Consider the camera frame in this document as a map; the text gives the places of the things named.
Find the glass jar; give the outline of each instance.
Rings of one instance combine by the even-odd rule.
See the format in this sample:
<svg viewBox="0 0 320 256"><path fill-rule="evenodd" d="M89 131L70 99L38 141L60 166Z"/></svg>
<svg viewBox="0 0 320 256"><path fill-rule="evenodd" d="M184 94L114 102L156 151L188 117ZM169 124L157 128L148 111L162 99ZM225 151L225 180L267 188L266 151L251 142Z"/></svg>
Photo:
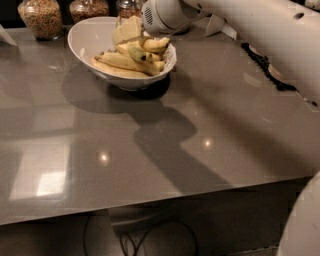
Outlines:
<svg viewBox="0 0 320 256"><path fill-rule="evenodd" d="M130 18L132 15L141 17L142 5L146 0L118 0L116 3L118 16Z"/></svg>
<svg viewBox="0 0 320 256"><path fill-rule="evenodd" d="M18 13L38 40L55 40L63 35L62 15L56 0L23 0Z"/></svg>
<svg viewBox="0 0 320 256"><path fill-rule="evenodd" d="M109 15L109 4L105 0L74 0L70 4L70 13L74 23L92 17Z"/></svg>

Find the jar lid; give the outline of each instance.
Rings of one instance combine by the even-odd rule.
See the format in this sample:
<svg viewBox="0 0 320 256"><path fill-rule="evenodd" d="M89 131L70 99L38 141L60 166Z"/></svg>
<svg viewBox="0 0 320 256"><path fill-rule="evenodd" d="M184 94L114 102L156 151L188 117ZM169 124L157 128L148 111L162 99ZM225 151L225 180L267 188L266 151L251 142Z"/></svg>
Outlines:
<svg viewBox="0 0 320 256"><path fill-rule="evenodd" d="M137 9L141 9L142 5L143 5L144 1L141 0L118 0L117 1L117 6L120 8L137 8Z"/></svg>

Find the gray countertop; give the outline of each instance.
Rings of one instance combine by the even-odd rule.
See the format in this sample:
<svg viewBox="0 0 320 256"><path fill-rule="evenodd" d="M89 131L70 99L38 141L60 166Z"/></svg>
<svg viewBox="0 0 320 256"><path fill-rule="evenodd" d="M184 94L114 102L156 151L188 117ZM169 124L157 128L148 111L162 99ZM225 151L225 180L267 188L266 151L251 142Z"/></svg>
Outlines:
<svg viewBox="0 0 320 256"><path fill-rule="evenodd" d="M144 93L107 84L66 36L0 42L0 224L312 176L320 119L207 20ZM159 97L144 99L157 93Z"/></svg>

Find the black cable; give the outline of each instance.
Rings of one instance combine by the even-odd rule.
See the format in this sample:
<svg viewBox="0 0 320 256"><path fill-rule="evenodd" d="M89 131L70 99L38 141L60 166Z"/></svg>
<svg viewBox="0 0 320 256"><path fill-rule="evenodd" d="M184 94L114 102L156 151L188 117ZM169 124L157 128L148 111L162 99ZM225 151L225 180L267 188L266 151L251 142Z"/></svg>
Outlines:
<svg viewBox="0 0 320 256"><path fill-rule="evenodd" d="M145 240L145 238L148 236L148 234L153 231L155 228L157 227L160 227L160 226L163 226L165 224L170 224L170 223L177 223L177 224L180 224L182 226L184 226L188 231L189 233L191 234L192 236L192 239L193 239L193 242L194 242L194 256L199 256L199 243L198 243L198 239L197 239L197 236L195 235L194 231L192 230L192 228L187 225L186 223L184 223L183 221L181 220L177 220L177 219L168 219L168 220L164 220L164 221L160 221L154 225L152 225L143 235L142 235L142 238L139 240L139 243L138 245L136 245L132 239L132 237L130 236L129 233L122 233L120 235L120 246L121 246L121 249L122 249L122 252L124 253L124 256L129 256L128 255L128 252L125 250L124 248L124 244L123 244L123 236L127 236L130 240L130 242L132 243L132 246L134 248L134 252L133 252L133 255L132 256L138 256L138 251L143 243L143 241Z"/></svg>
<svg viewBox="0 0 320 256"><path fill-rule="evenodd" d="M86 234L87 234L87 229L88 229L91 217L92 217L92 215L88 216L87 221L86 221L84 228L83 228L82 245L83 245L83 250L84 250L85 256L89 256L89 253L87 250L87 244L86 244Z"/></svg>

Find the cable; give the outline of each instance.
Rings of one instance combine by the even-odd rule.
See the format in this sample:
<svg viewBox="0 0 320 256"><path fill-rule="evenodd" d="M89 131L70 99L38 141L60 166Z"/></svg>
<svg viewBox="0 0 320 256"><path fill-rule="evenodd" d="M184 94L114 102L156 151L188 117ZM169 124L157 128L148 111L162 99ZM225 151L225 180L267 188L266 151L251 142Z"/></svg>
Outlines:
<svg viewBox="0 0 320 256"><path fill-rule="evenodd" d="M89 222L90 222L92 216L93 215L88 216L87 221L86 221L84 228L83 228L82 245L83 245L83 250L84 250L85 256L89 256L87 244L86 244L86 234L87 234L87 229L88 229Z"/></svg>
<svg viewBox="0 0 320 256"><path fill-rule="evenodd" d="M92 218L93 215L90 215L88 216L87 220L86 220L86 223L84 225L84 230L83 230L83 237L82 237L82 244L83 244L83 250L84 250L84 255L85 256L89 256L89 253L88 253L88 250L87 250L87 245L86 245L86 233L87 233L87 230L88 230L88 226L89 226L89 223L90 223L90 220ZM124 245L124 237L127 237L128 240L130 241L132 247L133 247L133 254L132 256L138 256L138 252L139 252L139 249L142 245L142 243L144 242L144 240L146 239L146 237L156 228L160 227L160 226L163 226L163 225L166 225L166 224L180 224L182 225L191 235L192 239L193 239L193 243L194 243L194 253L193 253L193 256L199 256L199 243L198 243L198 239L197 239L197 236L196 234L194 233L194 231L192 230L192 228L186 224L185 222L181 221L181 220L178 220L178 219L166 219L166 220L163 220L163 221L159 221L155 224L153 224L152 226L150 226L149 229L147 229L141 239L139 240L138 244L136 245L132 236L130 235L130 233L126 232L126 233L121 233L120 234L120 237L119 237L119 241L120 241L120 246L121 246L121 250L124 254L124 256L130 256L128 251L125 249L125 245Z"/></svg>
<svg viewBox="0 0 320 256"><path fill-rule="evenodd" d="M131 244L132 244L132 247L134 249L133 251L133 254L132 256L138 256L138 251L143 243L143 241L145 240L145 238L148 236L148 234L150 232L152 232L155 228L157 227L160 227L160 226L163 226L165 224L170 224L170 223L177 223L177 224L180 224L182 225L183 227L185 227L189 233L191 234L192 236L192 239L193 239L193 242L194 242L194 256L199 256L199 244L198 244L198 239L194 233L194 231L192 230L192 228L187 225L186 223L182 222L181 220L177 220L177 219L168 219L168 220L164 220L164 221L160 221L154 225L152 225L149 229L147 229L147 231L142 235L142 238L139 240L139 243L138 245L135 244L134 240L132 239L132 237L130 236L129 233L122 233L120 234L120 246L121 246L121 249L122 249L122 252L124 254L124 256L130 256L128 254L128 252L125 250L125 246L124 246L124 243L123 243L123 237L126 236L129 238Z"/></svg>

